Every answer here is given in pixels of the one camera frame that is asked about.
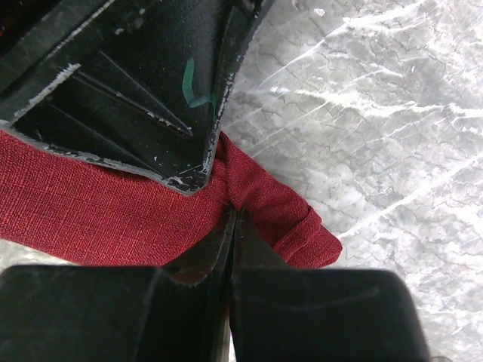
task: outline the black plastic part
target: black plastic part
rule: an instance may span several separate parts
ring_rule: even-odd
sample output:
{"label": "black plastic part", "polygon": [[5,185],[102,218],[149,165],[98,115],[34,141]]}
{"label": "black plastic part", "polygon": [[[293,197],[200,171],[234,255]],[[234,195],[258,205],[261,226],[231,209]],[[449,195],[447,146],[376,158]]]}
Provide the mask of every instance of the black plastic part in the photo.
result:
{"label": "black plastic part", "polygon": [[238,362],[429,362],[397,276],[291,268],[233,210],[163,268],[8,269],[0,362],[227,361],[228,316]]}
{"label": "black plastic part", "polygon": [[225,360],[234,223],[227,212],[163,268],[8,269],[0,275],[0,362]]}
{"label": "black plastic part", "polygon": [[272,2],[59,0],[13,45],[0,36],[0,126],[191,195],[208,182],[234,75]]}
{"label": "black plastic part", "polygon": [[238,362],[428,362],[414,305],[387,271],[246,268],[232,278]]}

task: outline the red fabric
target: red fabric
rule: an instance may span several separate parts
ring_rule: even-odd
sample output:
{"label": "red fabric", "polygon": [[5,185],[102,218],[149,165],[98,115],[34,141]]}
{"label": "red fabric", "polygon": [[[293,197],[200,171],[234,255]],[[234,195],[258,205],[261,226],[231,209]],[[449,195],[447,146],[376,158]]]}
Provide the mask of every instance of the red fabric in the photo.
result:
{"label": "red fabric", "polygon": [[164,265],[203,238],[230,203],[251,212],[292,266],[318,268],[342,250],[300,196],[224,134],[211,181],[192,197],[49,155],[1,131],[0,162],[0,238],[81,265]]}

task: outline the green mark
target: green mark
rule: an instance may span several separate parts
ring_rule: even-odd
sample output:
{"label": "green mark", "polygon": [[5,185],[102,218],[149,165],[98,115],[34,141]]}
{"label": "green mark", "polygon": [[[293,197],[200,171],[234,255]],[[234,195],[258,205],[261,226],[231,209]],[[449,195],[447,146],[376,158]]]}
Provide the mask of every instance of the green mark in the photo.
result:
{"label": "green mark", "polygon": [[186,63],[186,68],[184,69],[183,76],[183,95],[189,108],[196,108],[203,106],[205,103],[211,103],[213,106],[213,115],[215,116],[215,106],[216,102],[213,95],[204,96],[196,99],[195,92],[193,92],[193,76],[195,74],[195,60],[189,58],[188,63]]}

